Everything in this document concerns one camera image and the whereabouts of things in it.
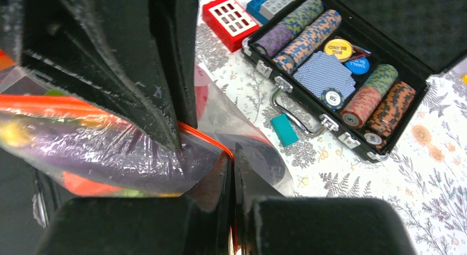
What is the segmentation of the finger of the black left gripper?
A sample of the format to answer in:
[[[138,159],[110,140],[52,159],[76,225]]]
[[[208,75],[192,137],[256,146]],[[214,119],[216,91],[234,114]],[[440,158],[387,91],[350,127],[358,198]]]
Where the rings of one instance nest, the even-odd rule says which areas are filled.
[[[194,62],[199,0],[149,0],[156,39],[176,117],[197,128]]]
[[[149,0],[1,0],[1,49],[42,82],[130,121],[158,145],[180,146]]]

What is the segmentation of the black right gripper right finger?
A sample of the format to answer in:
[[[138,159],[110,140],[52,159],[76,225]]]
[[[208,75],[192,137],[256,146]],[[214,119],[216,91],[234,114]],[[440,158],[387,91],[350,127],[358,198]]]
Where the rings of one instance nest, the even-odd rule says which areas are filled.
[[[282,195],[235,150],[233,245],[242,254],[415,254],[401,218],[377,198]]]

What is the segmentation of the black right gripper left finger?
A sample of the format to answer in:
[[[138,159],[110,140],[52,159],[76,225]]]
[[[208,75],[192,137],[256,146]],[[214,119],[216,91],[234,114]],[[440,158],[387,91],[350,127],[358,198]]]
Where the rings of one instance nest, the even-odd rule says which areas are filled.
[[[197,184],[172,198],[74,198],[37,254],[229,254],[231,166],[222,153]]]

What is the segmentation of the orange toy carrot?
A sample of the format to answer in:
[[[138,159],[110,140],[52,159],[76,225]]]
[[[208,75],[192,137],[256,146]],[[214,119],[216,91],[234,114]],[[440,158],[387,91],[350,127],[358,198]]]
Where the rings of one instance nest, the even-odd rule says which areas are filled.
[[[68,191],[78,196],[105,196],[123,190],[103,183],[94,182],[70,172],[62,172],[63,186]]]

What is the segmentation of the purple toy eggplant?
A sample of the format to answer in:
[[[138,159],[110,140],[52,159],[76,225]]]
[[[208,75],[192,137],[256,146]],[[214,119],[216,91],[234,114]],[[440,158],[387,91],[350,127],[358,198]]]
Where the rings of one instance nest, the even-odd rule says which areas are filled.
[[[184,193],[215,165],[221,151],[189,134],[164,149],[133,127],[29,124],[30,144],[16,153],[42,167],[150,193]]]

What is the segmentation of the clear zip top bag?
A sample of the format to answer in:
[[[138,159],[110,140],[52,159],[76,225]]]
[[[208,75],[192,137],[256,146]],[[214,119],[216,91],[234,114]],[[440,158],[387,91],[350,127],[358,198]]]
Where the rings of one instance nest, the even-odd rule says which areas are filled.
[[[1,54],[1,148],[79,196],[179,196],[239,145],[255,174],[284,195],[291,174],[266,136],[195,66],[198,128],[161,147],[129,122],[71,96],[47,92]]]

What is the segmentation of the red white window brick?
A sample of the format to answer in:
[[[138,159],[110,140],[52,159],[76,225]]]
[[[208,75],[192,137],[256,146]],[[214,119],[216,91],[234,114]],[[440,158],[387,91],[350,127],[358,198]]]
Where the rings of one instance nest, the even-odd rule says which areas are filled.
[[[202,19],[230,52],[259,29],[259,24],[237,0],[214,0],[202,6]]]

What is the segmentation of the blue toy brick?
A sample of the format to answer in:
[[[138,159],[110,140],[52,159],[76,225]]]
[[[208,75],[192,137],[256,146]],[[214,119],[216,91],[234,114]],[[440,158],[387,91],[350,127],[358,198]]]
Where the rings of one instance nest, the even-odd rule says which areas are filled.
[[[260,24],[265,24],[268,20],[260,14],[261,5],[267,0],[251,0],[247,3],[246,11]]]

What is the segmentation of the small teal block by case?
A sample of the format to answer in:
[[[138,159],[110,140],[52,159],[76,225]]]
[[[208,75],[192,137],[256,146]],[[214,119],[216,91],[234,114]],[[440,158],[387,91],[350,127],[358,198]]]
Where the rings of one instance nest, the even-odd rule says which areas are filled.
[[[273,117],[270,123],[282,146],[288,147],[298,141],[298,136],[286,114]]]

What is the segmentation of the grey toy brick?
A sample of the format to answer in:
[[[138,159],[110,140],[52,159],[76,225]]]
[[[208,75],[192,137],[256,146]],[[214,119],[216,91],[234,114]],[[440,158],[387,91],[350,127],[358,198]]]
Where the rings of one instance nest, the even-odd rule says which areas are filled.
[[[293,0],[266,0],[261,4],[259,12],[267,20],[270,20],[292,1]]]

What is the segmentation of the blue playing card deck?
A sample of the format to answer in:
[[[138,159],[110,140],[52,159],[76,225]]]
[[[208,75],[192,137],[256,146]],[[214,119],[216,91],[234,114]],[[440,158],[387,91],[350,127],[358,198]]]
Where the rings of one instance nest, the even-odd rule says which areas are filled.
[[[315,52],[301,64],[293,78],[317,97],[327,88],[339,90],[345,99],[355,91],[356,82],[352,72],[335,56],[323,51]]]

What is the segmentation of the yellow big blind button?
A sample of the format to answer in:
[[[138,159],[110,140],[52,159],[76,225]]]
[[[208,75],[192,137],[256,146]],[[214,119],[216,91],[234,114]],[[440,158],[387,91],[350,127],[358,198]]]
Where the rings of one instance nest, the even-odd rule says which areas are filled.
[[[353,54],[353,45],[344,39],[329,40],[324,46],[324,52],[335,56],[341,63],[346,62]]]

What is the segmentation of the blue small blind button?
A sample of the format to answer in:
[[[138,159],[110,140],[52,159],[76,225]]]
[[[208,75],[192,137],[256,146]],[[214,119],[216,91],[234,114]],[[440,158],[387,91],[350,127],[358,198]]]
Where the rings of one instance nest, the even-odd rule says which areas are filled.
[[[367,73],[370,69],[370,66],[370,62],[366,57],[361,57],[345,62],[345,67],[355,75],[363,75]]]

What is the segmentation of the black poker chip case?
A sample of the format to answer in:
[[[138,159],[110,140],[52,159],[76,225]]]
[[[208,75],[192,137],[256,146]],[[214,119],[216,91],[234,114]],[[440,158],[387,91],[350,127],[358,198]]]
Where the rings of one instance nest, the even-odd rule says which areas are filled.
[[[242,52],[273,106],[308,137],[329,130],[385,160],[430,88],[466,58],[466,0],[294,0]]]

